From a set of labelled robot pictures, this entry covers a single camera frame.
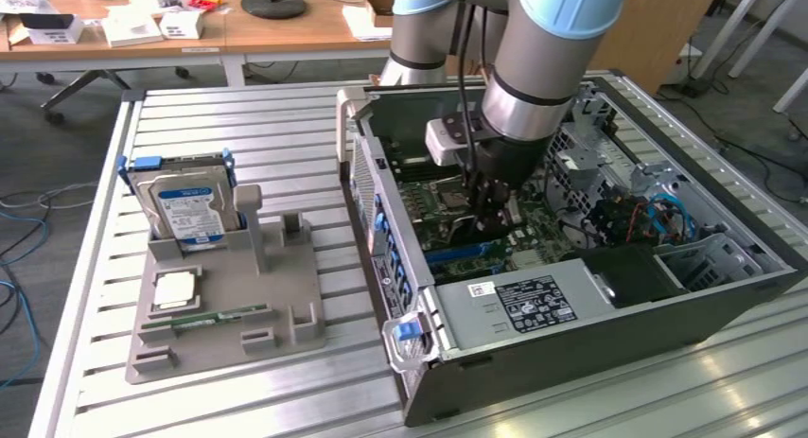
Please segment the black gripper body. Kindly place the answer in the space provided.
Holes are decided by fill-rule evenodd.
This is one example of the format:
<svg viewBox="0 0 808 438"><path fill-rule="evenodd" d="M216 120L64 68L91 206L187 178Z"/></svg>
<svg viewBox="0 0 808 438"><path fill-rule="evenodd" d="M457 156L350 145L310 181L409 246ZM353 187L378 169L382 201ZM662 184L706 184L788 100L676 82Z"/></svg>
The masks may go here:
<svg viewBox="0 0 808 438"><path fill-rule="evenodd" d="M497 194L521 189L546 153L548 139L529 142L507 137L474 142L474 173L470 190L494 189Z"/></svg>

